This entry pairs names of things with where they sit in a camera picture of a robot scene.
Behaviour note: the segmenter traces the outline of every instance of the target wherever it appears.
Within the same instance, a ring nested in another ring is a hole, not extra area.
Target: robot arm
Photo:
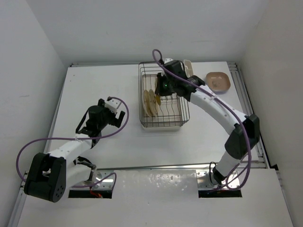
[[[159,96],[168,96],[172,93],[176,93],[178,96],[184,97],[187,101],[205,110],[217,122],[219,122],[229,134],[229,138],[225,143],[226,151],[221,160],[217,163],[216,167],[213,169],[213,175],[210,176],[213,179],[212,182],[214,184],[221,184],[221,181],[223,181],[228,173],[240,163],[248,151],[244,133],[239,125],[238,119],[236,119],[235,116],[220,103],[225,104],[233,110],[239,120],[243,123],[251,148],[256,145],[260,138],[259,118],[254,114],[247,116],[246,114],[229,106],[221,98],[216,96],[199,77],[191,76],[188,78],[180,61],[168,59],[165,61],[160,60],[159,62],[166,70],[162,73],[158,73],[157,75],[158,79],[155,93]],[[173,77],[168,72],[177,75],[181,79]],[[185,80],[201,87],[204,91],[213,95],[213,97],[210,97],[200,89],[186,83]]]
[[[76,129],[76,136],[56,150],[47,154],[38,153],[34,156],[24,192],[44,200],[57,202],[66,188],[83,181],[91,181],[96,166],[84,161],[73,162],[84,152],[93,148],[101,136],[101,131],[108,125],[120,128],[125,112],[121,111],[116,118],[121,102],[100,99],[98,105],[91,106],[84,114]]]

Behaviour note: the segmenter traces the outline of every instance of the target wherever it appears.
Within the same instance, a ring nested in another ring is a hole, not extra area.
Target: metal dish rack
[[[139,63],[139,118],[144,129],[169,130],[180,128],[189,120],[188,101],[176,94],[160,97],[158,116],[149,117],[143,107],[143,91],[155,91],[157,74],[162,72],[155,62]]]

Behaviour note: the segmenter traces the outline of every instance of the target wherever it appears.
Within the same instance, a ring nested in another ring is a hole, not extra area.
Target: cable
[[[85,157],[81,157],[81,156],[79,156],[77,159],[78,159],[78,161],[79,161],[79,162],[86,161],[87,163],[92,164],[92,162],[91,162],[91,161],[89,161],[89,160],[88,160],[87,158],[85,158]]]
[[[126,112],[127,112],[126,121],[122,125],[122,127],[120,127],[117,131],[115,131],[115,132],[113,132],[113,133],[111,133],[109,135],[106,135],[106,136],[99,136],[99,137],[92,137],[92,138],[61,138],[61,137],[52,137],[52,138],[40,138],[40,139],[36,139],[36,140],[30,141],[29,143],[27,143],[26,145],[24,145],[23,148],[21,148],[21,150],[19,151],[19,153],[17,155],[17,158],[16,158],[16,169],[17,169],[17,173],[18,173],[19,177],[21,178],[21,180],[24,181],[24,182],[26,182],[26,180],[24,179],[24,177],[21,174],[20,169],[19,169],[20,155],[24,151],[24,149],[27,146],[31,145],[32,143],[39,142],[39,141],[45,141],[45,140],[99,140],[99,139],[104,139],[104,138],[107,138],[107,137],[114,136],[117,133],[119,133],[126,126],[126,124],[128,122],[128,119],[129,119],[129,109],[128,109],[128,106],[126,105],[126,103],[122,99],[117,98],[117,97],[109,97],[109,98],[113,98],[113,99],[119,100],[121,103],[123,103],[123,105],[126,108]]]
[[[98,183],[101,183],[102,181],[104,181],[105,179],[109,178],[112,175],[115,175],[114,184],[113,184],[113,187],[112,187],[112,190],[113,190],[114,187],[115,187],[115,184],[116,184],[116,180],[117,180],[117,174],[115,172],[110,173],[109,175],[107,175],[106,177],[102,178],[101,180],[99,180],[97,182],[90,183],[90,184],[87,184],[87,185],[77,185],[77,186],[73,186],[72,188],[91,188],[91,187],[97,185]]]
[[[100,193],[94,193],[91,188],[89,189],[89,192],[90,192],[90,194],[96,196],[97,198],[101,198],[102,197],[102,195]]]
[[[161,53],[159,50],[157,50],[157,49],[154,49],[154,50],[152,51],[152,57],[153,57],[154,61],[158,64],[158,66],[159,66],[160,68],[162,68],[166,73],[170,74],[171,76],[173,76],[173,77],[176,78],[176,79],[181,80],[181,81],[184,82],[184,83],[190,84],[191,86],[193,86],[193,87],[199,89],[200,91],[202,91],[203,93],[207,94],[208,96],[214,97],[213,94],[209,93],[208,91],[204,90],[203,88],[199,87],[198,85],[193,84],[193,83],[191,83],[190,81],[188,81],[188,80],[186,80],[186,79],[180,78],[180,77],[178,77],[176,74],[174,74],[174,73],[170,72],[169,70],[167,70],[164,66],[162,66],[162,65],[157,61],[157,58],[156,58],[156,55],[155,55],[156,52],[160,55],[160,59],[162,59],[162,53]],[[248,163],[247,163],[247,166],[242,170],[242,172],[241,172],[237,177],[239,177],[245,170],[247,170],[247,171],[246,171],[246,174],[245,174],[245,177],[244,177],[244,180],[243,180],[243,182],[242,182],[238,187],[236,187],[236,188],[231,188],[231,187],[228,185],[230,182],[227,182],[227,180],[228,180],[228,178],[230,177],[230,175],[233,173],[233,171],[238,167],[238,165],[235,166],[235,167],[227,174],[227,176],[226,176],[226,187],[227,187],[229,190],[233,190],[233,191],[239,190],[240,188],[242,188],[242,187],[245,185],[245,183],[247,182],[248,176],[249,176],[249,174],[250,174],[250,166],[251,166],[250,141],[249,141],[247,132],[246,132],[246,130],[245,130],[245,127],[244,127],[242,121],[240,120],[240,118],[237,116],[237,114],[236,114],[231,108],[229,108],[225,103],[223,103],[220,99],[218,99],[218,98],[215,97],[214,100],[215,100],[217,103],[221,104],[223,107],[225,107],[225,108],[226,108],[226,109],[227,109],[227,110],[228,110],[228,111],[237,119],[237,121],[239,122],[240,127],[241,127],[242,130],[243,130],[243,134],[244,134],[244,138],[245,138],[245,142],[246,142],[246,148],[247,148],[247,152],[248,152]]]
[[[210,162],[210,163],[209,163],[209,180],[210,180],[210,182],[211,182],[212,184],[214,184],[213,181],[212,181],[212,175],[211,175],[211,165],[212,165],[212,164],[214,164],[214,167],[216,167],[217,164],[216,164],[215,162]]]

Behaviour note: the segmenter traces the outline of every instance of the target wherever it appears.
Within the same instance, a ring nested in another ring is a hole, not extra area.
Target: white table
[[[225,72],[232,83],[221,97],[241,105],[225,62],[194,63],[201,78]],[[131,83],[132,87],[123,84]],[[191,119],[178,132],[156,133],[141,128],[138,116],[137,66],[69,68],[53,136],[74,136],[86,109],[99,98],[125,97],[131,115],[118,135],[104,139],[85,156],[99,168],[158,166],[219,161],[227,134],[201,109],[190,105]],[[116,130],[106,127],[108,134]],[[51,149],[63,143],[53,141]],[[253,150],[253,160],[257,152]],[[242,198],[199,199],[194,169],[116,171],[112,199],[62,199],[51,203],[20,190],[13,226],[166,226],[166,227],[292,227],[274,169],[251,169]]]
[[[293,226],[274,169],[252,169],[242,198],[208,199],[198,197],[191,170],[116,172],[112,199],[51,203],[27,196],[18,227]]]
[[[223,100],[242,111],[226,62],[193,63],[194,73],[205,79],[207,73],[225,72],[231,81]],[[101,140],[83,156],[98,168],[130,166],[165,166],[218,162],[228,138],[225,130],[199,107],[189,104],[190,120],[179,131],[151,132],[142,129],[139,121],[138,65],[93,66],[69,68],[62,92],[53,137],[73,137],[85,111],[100,98],[121,97],[130,110],[128,125],[111,138]],[[103,135],[116,130],[107,126]],[[50,150],[65,141],[53,140]],[[252,159],[257,161],[255,149]]]

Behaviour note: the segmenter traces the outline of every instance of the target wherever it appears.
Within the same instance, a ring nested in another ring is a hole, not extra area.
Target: red wire
[[[94,193],[91,188],[90,188],[89,192],[90,192],[90,194],[96,196],[97,198],[101,198],[101,194],[100,193]]]

